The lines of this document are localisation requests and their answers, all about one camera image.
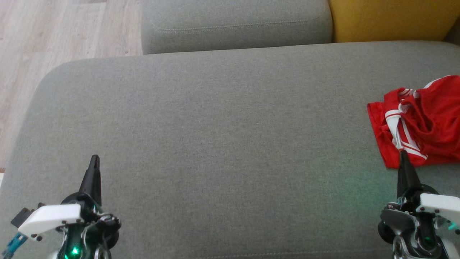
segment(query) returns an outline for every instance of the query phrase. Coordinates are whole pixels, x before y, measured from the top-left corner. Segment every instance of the gray sofa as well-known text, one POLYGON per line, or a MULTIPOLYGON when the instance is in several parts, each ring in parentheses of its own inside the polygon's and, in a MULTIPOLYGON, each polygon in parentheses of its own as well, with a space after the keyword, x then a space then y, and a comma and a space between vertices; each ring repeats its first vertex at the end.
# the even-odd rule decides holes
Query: gray sofa
MULTIPOLYGON (((189 11, 169 6, 174 2, 148 1, 147 6, 152 13, 152 3, 171 12, 189 11)), ((226 2, 222 8, 232 8, 226 2)), ((274 6, 263 7, 264 14, 303 5, 267 2, 274 6)), ((207 8, 193 7, 193 14, 212 12, 207 8)), ((259 7, 247 8, 241 22, 228 20, 223 10, 202 25, 194 24, 191 14, 185 18, 194 27, 259 22, 247 18, 259 7)), ((308 16, 324 14, 316 11, 308 16)), ((303 19, 288 13, 293 15, 288 20, 303 19)), ((318 33, 308 32, 309 23, 286 25, 292 25, 286 28, 293 30, 291 36, 267 27, 245 28, 255 33, 247 43, 234 31, 161 35, 146 24, 148 15, 143 24, 147 53, 327 43, 331 35, 329 15, 316 19, 324 20, 312 29, 318 33), (297 38, 295 30, 302 26, 306 29, 297 38), (270 38, 278 33, 285 38, 270 38)), ((183 27, 179 18, 176 24, 157 23, 183 27)), ((123 222, 114 259, 390 258, 391 246, 379 237, 377 223, 383 206, 395 200, 397 172, 383 164, 366 105, 395 88, 420 88, 459 72, 460 47, 427 41, 64 64, 41 82, 20 131, 0 189, 0 240, 6 244, 14 236, 17 229, 9 221, 24 206, 58 204, 77 191, 96 153, 103 207, 123 222)), ((459 170, 436 165, 418 172, 440 193, 458 196, 459 170)), ((455 235, 445 235, 459 243, 455 235)), ((40 243, 29 241, 17 258, 46 258, 61 238, 47 234, 40 243)))

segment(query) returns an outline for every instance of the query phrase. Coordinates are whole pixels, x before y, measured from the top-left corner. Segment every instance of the white robot part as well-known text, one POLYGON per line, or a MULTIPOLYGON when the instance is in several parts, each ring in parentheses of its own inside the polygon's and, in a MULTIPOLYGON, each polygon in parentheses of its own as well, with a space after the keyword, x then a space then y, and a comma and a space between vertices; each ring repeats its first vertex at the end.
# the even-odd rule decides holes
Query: white robot part
POLYGON ((432 212, 460 224, 460 198, 438 194, 420 194, 417 212, 432 212))
POLYGON ((444 245, 444 250, 446 250, 447 257, 449 259, 460 259, 459 253, 457 252, 455 245, 451 241, 444 238, 442 238, 442 241, 444 245))
POLYGON ((18 231, 34 239, 36 235, 64 224, 74 224, 77 221, 83 222, 80 212, 81 206, 78 204, 42 206, 24 221, 18 231))
POLYGON ((48 259, 58 259, 59 251, 54 251, 48 256, 48 259))

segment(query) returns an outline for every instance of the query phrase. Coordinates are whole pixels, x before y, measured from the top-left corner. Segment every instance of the red clothing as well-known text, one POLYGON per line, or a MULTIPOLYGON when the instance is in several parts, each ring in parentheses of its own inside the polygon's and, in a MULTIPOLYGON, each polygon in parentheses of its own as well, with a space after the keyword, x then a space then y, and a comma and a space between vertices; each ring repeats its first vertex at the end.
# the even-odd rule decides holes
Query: red clothing
POLYGON ((400 149, 415 166, 460 162, 460 76, 391 91, 368 113, 386 167, 398 168, 400 149))

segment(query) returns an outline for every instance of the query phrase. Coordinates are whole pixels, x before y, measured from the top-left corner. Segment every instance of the blue cable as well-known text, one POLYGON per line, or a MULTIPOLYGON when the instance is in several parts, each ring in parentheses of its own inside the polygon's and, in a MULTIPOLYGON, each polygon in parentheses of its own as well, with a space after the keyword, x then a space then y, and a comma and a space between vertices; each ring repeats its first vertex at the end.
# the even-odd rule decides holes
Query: blue cable
POLYGON ((27 237, 21 233, 18 233, 13 239, 11 239, 5 251, 1 254, 3 259, 13 258, 14 252, 27 241, 27 237))

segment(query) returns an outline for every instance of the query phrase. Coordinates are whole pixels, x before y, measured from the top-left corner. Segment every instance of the black cable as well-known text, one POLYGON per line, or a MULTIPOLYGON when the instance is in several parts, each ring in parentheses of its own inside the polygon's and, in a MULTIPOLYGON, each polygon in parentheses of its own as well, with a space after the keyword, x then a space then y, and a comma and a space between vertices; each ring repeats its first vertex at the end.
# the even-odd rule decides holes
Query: black cable
POLYGON ((109 246, 107 246, 107 240, 110 240, 112 238, 112 235, 110 235, 107 239, 105 238, 105 234, 107 233, 107 230, 105 230, 102 233, 102 244, 104 245, 104 249, 107 251, 107 259, 112 259, 112 253, 110 253, 109 246))

